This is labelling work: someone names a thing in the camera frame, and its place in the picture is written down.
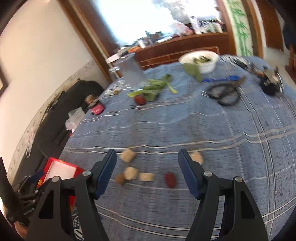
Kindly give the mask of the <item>clear plastic bag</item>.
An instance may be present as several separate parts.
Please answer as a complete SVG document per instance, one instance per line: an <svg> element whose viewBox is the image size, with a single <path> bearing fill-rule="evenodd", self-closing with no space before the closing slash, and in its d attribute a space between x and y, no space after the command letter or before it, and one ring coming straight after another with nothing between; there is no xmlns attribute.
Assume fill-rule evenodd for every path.
<svg viewBox="0 0 296 241"><path fill-rule="evenodd" d="M85 116L85 112L82 107L74 109L68 113L69 119L65 122L66 130L71 131L72 133L75 131L81 120L83 120Z"/></svg>

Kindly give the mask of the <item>beige block middle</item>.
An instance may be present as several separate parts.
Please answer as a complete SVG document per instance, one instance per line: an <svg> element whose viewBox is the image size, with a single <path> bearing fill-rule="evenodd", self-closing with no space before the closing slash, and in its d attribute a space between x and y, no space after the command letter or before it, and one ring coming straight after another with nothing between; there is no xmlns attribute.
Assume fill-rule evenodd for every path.
<svg viewBox="0 0 296 241"><path fill-rule="evenodd" d="M138 169L134 167L127 167L123 172L125 180L133 180L138 177Z"/></svg>

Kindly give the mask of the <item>beige block far left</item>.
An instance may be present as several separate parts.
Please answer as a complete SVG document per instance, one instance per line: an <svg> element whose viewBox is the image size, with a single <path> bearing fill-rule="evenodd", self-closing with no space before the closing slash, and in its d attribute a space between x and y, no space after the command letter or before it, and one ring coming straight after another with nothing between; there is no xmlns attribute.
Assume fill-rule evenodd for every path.
<svg viewBox="0 0 296 241"><path fill-rule="evenodd" d="M130 163L135 157L136 153L132 151L131 149L125 149L121 154L120 158L125 163Z"/></svg>

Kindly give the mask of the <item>small red date fruit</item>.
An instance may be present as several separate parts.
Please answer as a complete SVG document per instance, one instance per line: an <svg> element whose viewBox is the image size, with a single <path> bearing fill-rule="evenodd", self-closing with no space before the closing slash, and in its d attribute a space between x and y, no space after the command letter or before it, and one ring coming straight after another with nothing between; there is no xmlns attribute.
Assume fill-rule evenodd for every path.
<svg viewBox="0 0 296 241"><path fill-rule="evenodd" d="M164 176L165 183L168 188L175 188L177 185L177 180L174 173L168 172Z"/></svg>

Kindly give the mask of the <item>black sofa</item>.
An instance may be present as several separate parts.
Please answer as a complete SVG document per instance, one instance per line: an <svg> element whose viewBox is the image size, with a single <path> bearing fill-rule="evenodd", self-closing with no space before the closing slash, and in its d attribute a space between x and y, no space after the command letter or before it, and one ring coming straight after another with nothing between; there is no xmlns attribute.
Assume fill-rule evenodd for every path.
<svg viewBox="0 0 296 241"><path fill-rule="evenodd" d="M39 125L34 138L30 156L23 156L13 180L13 186L22 178L43 170L48 159L59 158L67 141L70 131L66 130L68 113L74 109L87 109L85 102L89 95L100 96L104 89L95 81L79 80L58 97L57 103L47 112Z"/></svg>

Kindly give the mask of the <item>red fruit by vegetable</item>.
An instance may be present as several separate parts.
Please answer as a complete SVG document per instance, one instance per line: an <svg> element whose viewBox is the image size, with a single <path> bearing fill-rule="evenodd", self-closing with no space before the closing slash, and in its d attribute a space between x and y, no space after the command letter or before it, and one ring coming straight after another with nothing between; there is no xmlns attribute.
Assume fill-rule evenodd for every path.
<svg viewBox="0 0 296 241"><path fill-rule="evenodd" d="M135 101L135 103L137 105L145 105L146 104L146 100L144 98L144 96L142 94L136 95L133 100Z"/></svg>

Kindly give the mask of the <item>red gift box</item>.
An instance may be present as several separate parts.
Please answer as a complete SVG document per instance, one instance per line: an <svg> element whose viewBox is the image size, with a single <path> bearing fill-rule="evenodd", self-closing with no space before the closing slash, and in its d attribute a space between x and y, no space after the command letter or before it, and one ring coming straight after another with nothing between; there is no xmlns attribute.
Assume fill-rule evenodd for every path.
<svg viewBox="0 0 296 241"><path fill-rule="evenodd" d="M39 179L37 187L40 188L47 180L55 176L59 176L61 180L72 179L83 171L79 166L50 157L43 169L44 173Z"/></svg>

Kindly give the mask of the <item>small brown kiwi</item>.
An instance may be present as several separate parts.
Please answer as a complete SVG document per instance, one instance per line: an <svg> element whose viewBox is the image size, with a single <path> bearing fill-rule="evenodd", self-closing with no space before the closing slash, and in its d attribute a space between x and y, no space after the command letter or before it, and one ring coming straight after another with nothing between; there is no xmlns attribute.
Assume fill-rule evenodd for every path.
<svg viewBox="0 0 296 241"><path fill-rule="evenodd" d="M115 182L119 185L123 185L126 182L125 176L123 173L120 173L116 176Z"/></svg>

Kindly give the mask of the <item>wooden sideboard counter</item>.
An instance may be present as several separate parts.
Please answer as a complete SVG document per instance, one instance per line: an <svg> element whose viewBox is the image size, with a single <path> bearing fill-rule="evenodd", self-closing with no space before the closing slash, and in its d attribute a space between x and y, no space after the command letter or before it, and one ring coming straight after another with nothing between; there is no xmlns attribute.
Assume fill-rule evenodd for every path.
<svg viewBox="0 0 296 241"><path fill-rule="evenodd" d="M139 66L146 70L177 62L182 55L200 50L209 50L220 55L236 55L233 35L225 32L173 38L146 48L139 48L134 51L134 57Z"/></svg>

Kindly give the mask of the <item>green leaf on bowl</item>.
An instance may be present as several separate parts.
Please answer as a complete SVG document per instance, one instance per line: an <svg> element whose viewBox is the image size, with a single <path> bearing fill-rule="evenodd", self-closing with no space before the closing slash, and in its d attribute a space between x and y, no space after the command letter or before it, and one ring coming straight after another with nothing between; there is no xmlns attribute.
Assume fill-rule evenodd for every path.
<svg viewBox="0 0 296 241"><path fill-rule="evenodd" d="M201 73L199 70L199 66L194 63L184 63L183 65L184 71L195 78L198 82L202 81Z"/></svg>

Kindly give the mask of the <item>green leafy vegetable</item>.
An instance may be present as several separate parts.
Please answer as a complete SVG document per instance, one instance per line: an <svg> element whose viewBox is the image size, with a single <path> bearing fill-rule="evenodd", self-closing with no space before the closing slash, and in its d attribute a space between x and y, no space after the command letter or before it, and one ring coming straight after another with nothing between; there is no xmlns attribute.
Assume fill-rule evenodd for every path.
<svg viewBox="0 0 296 241"><path fill-rule="evenodd" d="M161 79L149 79L148 85L128 94L128 97L136 99L141 97L144 101L155 101L164 88L168 88L172 94L178 94L178 91L171 85L173 77L165 74Z"/></svg>

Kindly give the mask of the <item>black scissors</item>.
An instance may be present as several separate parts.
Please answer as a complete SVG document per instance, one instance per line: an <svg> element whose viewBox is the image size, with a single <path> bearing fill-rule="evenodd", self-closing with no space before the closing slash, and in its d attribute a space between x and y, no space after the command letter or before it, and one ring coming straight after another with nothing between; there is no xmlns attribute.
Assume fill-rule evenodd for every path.
<svg viewBox="0 0 296 241"><path fill-rule="evenodd" d="M211 85L206 93L211 99L215 99L222 106L234 106L240 101L238 87L245 82L245 77L235 81L224 81Z"/></svg>

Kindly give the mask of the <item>beige block small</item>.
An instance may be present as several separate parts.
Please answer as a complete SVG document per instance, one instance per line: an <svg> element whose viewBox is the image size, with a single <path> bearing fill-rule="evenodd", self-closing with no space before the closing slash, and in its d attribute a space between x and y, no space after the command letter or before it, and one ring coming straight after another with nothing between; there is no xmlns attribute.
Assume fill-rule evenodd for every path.
<svg viewBox="0 0 296 241"><path fill-rule="evenodd" d="M139 173L138 178L140 181L151 182L154 180L154 173Z"/></svg>

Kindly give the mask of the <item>beige polygon block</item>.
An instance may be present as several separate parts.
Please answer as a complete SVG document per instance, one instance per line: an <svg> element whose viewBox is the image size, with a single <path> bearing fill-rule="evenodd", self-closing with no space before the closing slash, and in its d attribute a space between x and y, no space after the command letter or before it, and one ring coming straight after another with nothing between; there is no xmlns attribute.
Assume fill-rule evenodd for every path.
<svg viewBox="0 0 296 241"><path fill-rule="evenodd" d="M194 152L190 153L190 157L191 157L192 161L198 162L200 165L204 164L204 158L200 152L194 151Z"/></svg>

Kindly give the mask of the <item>blue pen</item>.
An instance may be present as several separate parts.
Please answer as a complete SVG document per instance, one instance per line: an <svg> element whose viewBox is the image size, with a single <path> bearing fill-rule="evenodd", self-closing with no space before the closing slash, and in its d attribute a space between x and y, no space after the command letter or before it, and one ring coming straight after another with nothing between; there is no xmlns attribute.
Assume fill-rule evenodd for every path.
<svg viewBox="0 0 296 241"><path fill-rule="evenodd" d="M203 83L214 83L214 82L223 82L223 81L238 81L240 79L239 76L236 75L230 75L228 77L222 77L222 78L204 78L202 80Z"/></svg>

